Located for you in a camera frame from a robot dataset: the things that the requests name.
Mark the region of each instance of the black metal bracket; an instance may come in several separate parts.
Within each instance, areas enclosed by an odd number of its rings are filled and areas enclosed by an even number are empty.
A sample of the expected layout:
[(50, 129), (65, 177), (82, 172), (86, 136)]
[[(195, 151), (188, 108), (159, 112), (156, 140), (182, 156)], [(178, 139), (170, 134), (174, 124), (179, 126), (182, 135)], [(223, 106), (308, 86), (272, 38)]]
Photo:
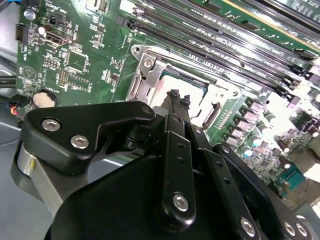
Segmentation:
[[(145, 224), (157, 219), (168, 234), (186, 233), (184, 239), (194, 239), (199, 232), (211, 234), (211, 228), (203, 228), (203, 222), (209, 221), (227, 229), (219, 233), (225, 239), (310, 240), (311, 234), (306, 226), (226, 144), (212, 148), (202, 129), (190, 124), (189, 103), (188, 98), (181, 99), (179, 92), (172, 90), (161, 106), (167, 112), (165, 116), (155, 114), (149, 106), (137, 101), (45, 108), (28, 113), (21, 140), (28, 158), (34, 157), (37, 161), (23, 162), (27, 167), (22, 172), (31, 180), (37, 177), (39, 181), (40, 176), (38, 172), (34, 173), (36, 175), (31, 172), (34, 167), (37, 169), (33, 162), (39, 163), (40, 167), (41, 162), (51, 167), (46, 176), (58, 176), (52, 174), (57, 171), (63, 174), (63, 178), (75, 180), (75, 186), (82, 186), (77, 184), (73, 175), (83, 175), (92, 161), (114, 154), (141, 156), (123, 167), (123, 171), (121, 168), (67, 197), (52, 225), (50, 235), (55, 236), (52, 239), (64, 239), (57, 236), (61, 236), (59, 229), (66, 225), (66, 220), (75, 221), (73, 227), (78, 232), (77, 238), (72, 239), (85, 239), (78, 238), (81, 231), (84, 231), (83, 236), (88, 233), (96, 235), (97, 230), (108, 236), (106, 224), (113, 226), (113, 222), (102, 214), (110, 211), (105, 204), (107, 199), (111, 204), (132, 201), (140, 206), (141, 215), (138, 211), (133, 221), (139, 219), (144, 227), (136, 222), (127, 224), (142, 230), (147, 228)], [(78, 136), (78, 142), (74, 141), (74, 136)], [(136, 195), (126, 195), (122, 189), (132, 192), (133, 189), (128, 187), (131, 181), (146, 189), (137, 190)], [(38, 193), (44, 198), (43, 191)], [(131, 199), (125, 201), (123, 196)], [(153, 209), (150, 209), (149, 202), (145, 203), (147, 210), (140, 204), (145, 198), (152, 200)], [(214, 207), (204, 210), (210, 202)], [(71, 206), (78, 203), (81, 203), (81, 212), (90, 215), (91, 219), (73, 211), (76, 207)], [(120, 208), (121, 215), (115, 214), (112, 218), (131, 219), (132, 208), (127, 204), (127, 211)], [(214, 217), (215, 208), (218, 208), (218, 218)], [(91, 225), (97, 215), (97, 219), (106, 224)], [(79, 227), (88, 225), (90, 227), (85, 229)], [(70, 236), (71, 231), (72, 228), (64, 228), (63, 235)], [(144, 233), (151, 238), (159, 234), (148, 229), (139, 231), (138, 235)], [(174, 235), (163, 235), (163, 238), (171, 239)]]

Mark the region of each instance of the ram slot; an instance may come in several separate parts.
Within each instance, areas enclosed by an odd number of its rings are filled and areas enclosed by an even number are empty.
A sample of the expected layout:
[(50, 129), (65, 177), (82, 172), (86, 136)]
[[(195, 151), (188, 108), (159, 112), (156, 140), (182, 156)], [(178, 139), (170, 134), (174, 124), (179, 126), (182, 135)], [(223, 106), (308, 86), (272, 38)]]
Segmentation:
[(284, 65), (280, 64), (279, 66), (279, 63), (275, 64), (274, 60), (268, 59), (266, 56), (255, 52), (248, 46), (246, 47), (240, 46), (239, 44), (236, 44), (234, 41), (226, 40), (225, 37), (216, 36), (208, 28), (195, 25), (196, 23), (188, 21), (187, 19), (183, 19), (185, 24), (188, 23), (193, 26), (196, 26), (197, 30), (195, 30), (195, 29), (189, 28), (187, 25), (178, 23), (177, 21), (164, 17), (163, 15), (156, 13), (152, 10), (149, 10), (147, 8), (143, 9), (143, 11), (145, 16), (149, 16), (162, 23), (165, 23), (166, 25), (176, 28), (182, 32), (185, 32), (186, 34), (189, 34), (192, 37), (198, 38), (206, 42), (207, 44), (212, 45), (213, 47), (216, 47), (238, 59), (241, 59), (241, 61), (244, 64), (254, 65), (262, 69), (263, 71), (268, 72), (270, 75), (274, 75), (274, 78), (281, 78), (287, 74), (290, 74), (289, 68), (285, 67)]
[(206, 26), (207, 28), (214, 28), (217, 31), (223, 32), (222, 34), (225, 36), (232, 38), (233, 40), (238, 40), (241, 38), (243, 41), (247, 42), (248, 44), (254, 43), (256, 46), (259, 46), (276, 56), (276, 59), (281, 60), (283, 63), (287, 64), (296, 64), (301, 67), (305, 67), (307, 63), (300, 58), (298, 54), (295, 54), (283, 47), (280, 47), (234, 23), (229, 20), (225, 20), (223, 17), (214, 14), (188, 0), (177, 0), (178, 2), (188, 6), (197, 11), (191, 12), (186, 10), (185, 8), (173, 4), (167, 0), (146, 0), (146, 3), (158, 3), (159, 5), (169, 9), (177, 14), (184, 16), (188, 19), (191, 19), (199, 24)]
[(264, 3), (271, 8), (275, 9), (277, 12), (281, 12), (283, 15), (287, 16), (289, 19), (292, 19), (295, 22), (298, 22), (302, 25), (307, 25), (307, 28), (315, 31), (320, 34), (320, 24), (316, 21), (311, 20), (310, 18), (304, 16), (303, 14), (291, 9), (290, 7), (282, 4), (276, 0), (259, 0), (258, 2)]
[(235, 75), (237, 76), (239, 79), (242, 80), (246, 80), (248, 83), (256, 83), (261, 87), (266, 88), (267, 90), (270, 91), (277, 91), (278, 86), (275, 83), (271, 83), (268, 81), (265, 81), (263, 78), (261, 77), (250, 77), (248, 75), (245, 75), (241, 72), (237, 72), (235, 70), (234, 67), (230, 67), (229, 65), (223, 65), (220, 64), (218, 62), (216, 62), (216, 58), (212, 59), (212, 58), (208, 58), (208, 53), (206, 51), (203, 51), (189, 43), (180, 41), (178, 39), (176, 39), (175, 37), (172, 37), (166, 33), (164, 33), (163, 31), (160, 31), (146, 23), (143, 22), (139, 22), (137, 23), (137, 25), (134, 26), (136, 28), (137, 31), (152, 36), (158, 40), (163, 41), (164, 43), (176, 47), (178, 49), (183, 49), (186, 53), (190, 54), (190, 55), (194, 55), (195, 57), (199, 58), (199, 62), (201, 62), (202, 64), (204, 64), (205, 66), (207, 66), (210, 69), (215, 70), (217, 73), (220, 73), (221, 76), (227, 76), (228, 75)]
[(234, 68), (235, 71), (240, 72), (244, 75), (250, 75), (250, 77), (260, 77), (264, 78), (265, 80), (274, 83), (276, 81), (276, 84), (281, 82), (281, 77), (270, 74), (269, 72), (266, 72), (263, 67), (257, 67), (254, 66), (250, 61), (239, 61), (239, 59), (245, 60), (246, 58), (239, 54), (230, 54), (229, 52), (220, 50), (216, 48), (216, 46), (212, 46), (211, 42), (207, 41), (201, 41), (199, 39), (202, 39), (202, 35), (197, 32), (188, 32), (182, 31), (183, 28), (179, 27), (178, 24), (174, 24), (174, 22), (170, 22), (168, 20), (163, 20), (166, 23), (161, 23), (157, 21), (156, 19), (149, 17), (149, 16), (142, 16), (144, 19), (148, 20), (149, 22), (155, 24), (155, 27), (165, 32), (166, 34), (173, 36), (171, 33), (174, 33), (175, 35), (179, 35), (180, 40), (184, 41), (185, 43), (189, 43), (193, 46), (196, 46), (197, 48), (203, 50), (206, 52), (208, 56), (210, 56), (212, 59), (214, 59), (216, 62), (219, 62), (220, 64), (230, 64)]
[(317, 41), (320, 39), (320, 29), (316, 32), (310, 30), (308, 27), (305, 27), (302, 24), (299, 24), (298, 22), (291, 20), (290, 18), (286, 17), (285, 15), (273, 10), (270, 7), (267, 7), (259, 2), (257, 2), (256, 0), (240, 0), (241, 2), (247, 4), (248, 6), (251, 6), (257, 10), (262, 11), (264, 14), (267, 14), (269, 17), (276, 19), (278, 21), (280, 21), (281, 23), (286, 24), (287, 26), (296, 29), (297, 31), (299, 31), (300, 33), (303, 33), (305, 35), (307, 35), (308, 37), (310, 37), (311, 39), (313, 39), (314, 41)]

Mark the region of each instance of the cable connector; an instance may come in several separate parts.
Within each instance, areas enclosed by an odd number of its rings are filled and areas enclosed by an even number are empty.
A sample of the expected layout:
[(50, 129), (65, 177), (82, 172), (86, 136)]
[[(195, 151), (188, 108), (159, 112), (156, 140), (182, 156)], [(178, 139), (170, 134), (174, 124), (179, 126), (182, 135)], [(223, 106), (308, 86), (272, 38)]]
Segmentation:
[(31, 103), (31, 98), (28, 96), (22, 96), (20, 94), (16, 94), (12, 97), (10, 97), (6, 104), (9, 108), (15, 107), (15, 108), (23, 108)]

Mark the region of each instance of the black connector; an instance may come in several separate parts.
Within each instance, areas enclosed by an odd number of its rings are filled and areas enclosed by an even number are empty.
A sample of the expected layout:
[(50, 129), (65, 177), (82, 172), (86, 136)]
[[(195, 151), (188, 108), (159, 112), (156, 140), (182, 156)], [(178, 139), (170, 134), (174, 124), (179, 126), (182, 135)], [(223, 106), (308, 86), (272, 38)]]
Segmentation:
[(23, 24), (17, 24), (15, 29), (15, 40), (26, 44), (29, 37), (29, 27)]
[(20, 94), (16, 94), (10, 97), (6, 104), (9, 107), (23, 108), (31, 103), (31, 98), (28, 96), (22, 96)]

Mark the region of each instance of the integrated circuit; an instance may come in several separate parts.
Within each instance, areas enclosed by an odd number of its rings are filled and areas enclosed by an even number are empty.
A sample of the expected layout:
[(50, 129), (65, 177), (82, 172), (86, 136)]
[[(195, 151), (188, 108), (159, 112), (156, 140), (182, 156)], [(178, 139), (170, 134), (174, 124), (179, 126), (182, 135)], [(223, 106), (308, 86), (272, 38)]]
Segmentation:
[(86, 70), (88, 56), (76, 51), (70, 51), (67, 57), (68, 68), (83, 73)]

